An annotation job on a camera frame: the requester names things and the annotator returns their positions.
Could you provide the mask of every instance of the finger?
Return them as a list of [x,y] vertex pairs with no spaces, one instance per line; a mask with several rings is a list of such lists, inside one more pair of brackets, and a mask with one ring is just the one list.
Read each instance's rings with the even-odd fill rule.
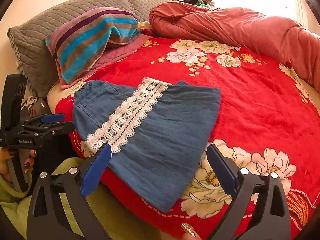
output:
[[0,162],[0,175],[8,182],[11,182],[11,176],[9,174],[8,165],[5,162]]
[[24,162],[24,173],[29,172],[34,163],[35,161],[33,160],[32,157],[26,159],[26,161]]
[[36,150],[30,150],[30,156],[35,158],[37,156]]
[[0,175],[5,176],[9,173],[8,165],[6,162],[0,162]]
[[186,232],[183,237],[182,240],[201,240],[201,238],[199,237],[199,235],[195,232],[195,229],[187,224],[187,223],[183,223],[181,225],[182,229]]
[[0,149],[0,162],[4,162],[8,159],[11,159],[14,156],[14,152],[8,150],[7,147],[2,147]]
[[31,173],[33,171],[33,167],[31,167],[29,170],[28,170],[28,173]]

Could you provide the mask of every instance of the green cloth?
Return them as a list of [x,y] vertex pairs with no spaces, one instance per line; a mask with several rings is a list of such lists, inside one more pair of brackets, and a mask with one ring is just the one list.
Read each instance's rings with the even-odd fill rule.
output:
[[[78,166],[83,161],[76,157],[67,159],[59,165],[53,175],[65,173],[69,168]],[[3,182],[5,181],[2,179],[1,182],[1,179],[0,177],[0,205],[15,228],[26,238],[27,217],[31,197],[24,198],[19,203],[15,202],[19,195],[17,195],[17,192],[12,192],[9,189],[13,193],[10,197],[10,194],[5,190],[6,186],[8,186],[7,183],[3,187]],[[60,197],[73,232],[82,236],[83,234],[72,214],[66,195],[60,194]],[[113,240],[161,240],[160,232],[157,229],[128,211],[105,186],[99,184],[95,192],[88,195],[87,202]]]
[[202,6],[202,7],[207,7],[207,8],[208,8],[208,6],[207,6],[206,4],[199,3],[199,2],[197,2],[195,5],[197,5],[197,6]]

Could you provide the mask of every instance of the metal screw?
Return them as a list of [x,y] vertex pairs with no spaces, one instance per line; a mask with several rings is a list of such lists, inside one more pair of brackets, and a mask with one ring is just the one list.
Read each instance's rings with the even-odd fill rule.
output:
[[271,175],[271,177],[273,177],[274,179],[278,178],[278,174],[275,173],[275,172],[272,172],[270,175]]
[[69,170],[69,173],[70,174],[75,174],[75,173],[77,173],[78,172],[78,169],[76,168],[76,167],[73,167],[73,168],[71,168],[70,170]]
[[240,169],[240,172],[241,172],[242,174],[244,174],[244,175],[249,174],[249,170],[248,170],[247,168],[241,168],[241,169]]
[[41,172],[41,173],[40,173],[40,178],[43,179],[43,178],[45,178],[46,176],[47,176],[47,173],[46,173],[46,172]]

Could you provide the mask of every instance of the blue denim skirt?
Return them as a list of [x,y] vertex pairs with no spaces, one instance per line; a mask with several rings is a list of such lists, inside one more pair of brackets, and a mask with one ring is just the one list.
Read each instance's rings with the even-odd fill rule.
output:
[[94,80],[75,94],[76,130],[94,154],[107,142],[110,169],[168,212],[191,181],[215,125],[220,90],[144,78],[138,88]]

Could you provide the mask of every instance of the bed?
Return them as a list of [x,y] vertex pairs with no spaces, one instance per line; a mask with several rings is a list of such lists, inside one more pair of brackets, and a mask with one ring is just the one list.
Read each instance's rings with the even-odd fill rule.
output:
[[[61,89],[55,62],[44,44],[45,36],[96,7],[127,9],[133,11],[138,21],[148,21],[153,6],[176,0],[148,1],[147,9],[141,12],[139,0],[72,0],[11,28],[8,36],[16,51],[18,68],[27,76],[30,89],[40,97],[47,97],[52,112],[64,113],[66,120],[72,121],[74,95],[90,80],[136,88],[148,76],[171,84],[182,80],[195,86],[219,88],[220,113],[208,142],[233,158],[239,167],[255,165],[253,170],[257,174],[277,171],[281,175],[294,238],[319,202],[320,159],[315,152],[320,146],[316,139],[320,127],[320,94],[301,80],[293,68],[244,47],[215,41],[150,37],[136,52],[101,65],[91,76]],[[37,32],[30,35],[30,29]],[[92,155],[77,132],[70,138],[79,156]],[[208,165],[205,151],[192,181],[169,212],[150,205],[110,169],[101,181],[127,209],[176,239],[183,234],[181,223],[193,225],[205,239],[231,201]],[[252,217],[256,197],[252,196],[239,233]]]

